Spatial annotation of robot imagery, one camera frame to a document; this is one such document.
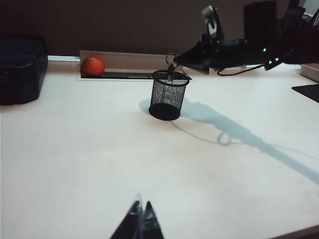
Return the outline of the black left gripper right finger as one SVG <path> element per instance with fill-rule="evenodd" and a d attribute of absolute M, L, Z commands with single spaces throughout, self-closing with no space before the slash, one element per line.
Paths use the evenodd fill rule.
<path fill-rule="evenodd" d="M 143 238 L 164 239 L 158 218 L 150 201 L 147 201 L 143 217 Z"/>

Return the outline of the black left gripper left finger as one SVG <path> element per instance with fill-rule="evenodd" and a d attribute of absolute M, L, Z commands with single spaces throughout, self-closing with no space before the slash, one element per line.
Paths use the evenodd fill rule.
<path fill-rule="evenodd" d="M 124 218 L 110 238 L 139 239 L 143 212 L 142 196 L 141 194 L 136 194 Z"/>

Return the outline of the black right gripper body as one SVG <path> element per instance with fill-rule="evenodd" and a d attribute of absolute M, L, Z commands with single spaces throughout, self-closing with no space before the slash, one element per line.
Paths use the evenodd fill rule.
<path fill-rule="evenodd" d="M 270 60 L 268 47 L 245 39 L 208 40 L 207 69 L 223 70 L 243 65 L 265 64 Z"/>

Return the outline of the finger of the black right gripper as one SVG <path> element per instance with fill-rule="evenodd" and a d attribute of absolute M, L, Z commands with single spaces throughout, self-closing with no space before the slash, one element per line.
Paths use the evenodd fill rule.
<path fill-rule="evenodd" d="M 210 42 L 198 41 L 193 48 L 174 57 L 173 61 L 179 65 L 203 64 L 211 58 L 211 47 Z"/>
<path fill-rule="evenodd" d="M 184 67 L 190 68 L 192 70 L 195 70 L 205 75 L 208 75 L 210 72 L 210 64 L 207 62 L 199 62 L 199 63 L 186 62 L 183 65 Z"/>

